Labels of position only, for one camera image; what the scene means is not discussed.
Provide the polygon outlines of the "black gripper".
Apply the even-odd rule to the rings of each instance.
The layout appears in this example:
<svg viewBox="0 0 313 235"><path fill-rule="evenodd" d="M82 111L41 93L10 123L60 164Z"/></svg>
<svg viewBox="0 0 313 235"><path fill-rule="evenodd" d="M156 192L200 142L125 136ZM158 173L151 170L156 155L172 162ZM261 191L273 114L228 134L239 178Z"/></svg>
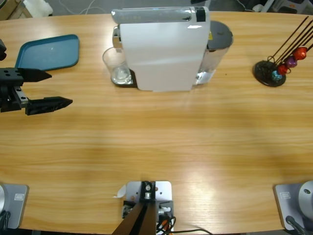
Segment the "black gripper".
<svg viewBox="0 0 313 235"><path fill-rule="evenodd" d="M0 69L0 112L12 112L25 108L25 114L50 113L70 105L73 100L60 96L29 100L22 91L24 82L39 82L52 75L39 69Z"/></svg>

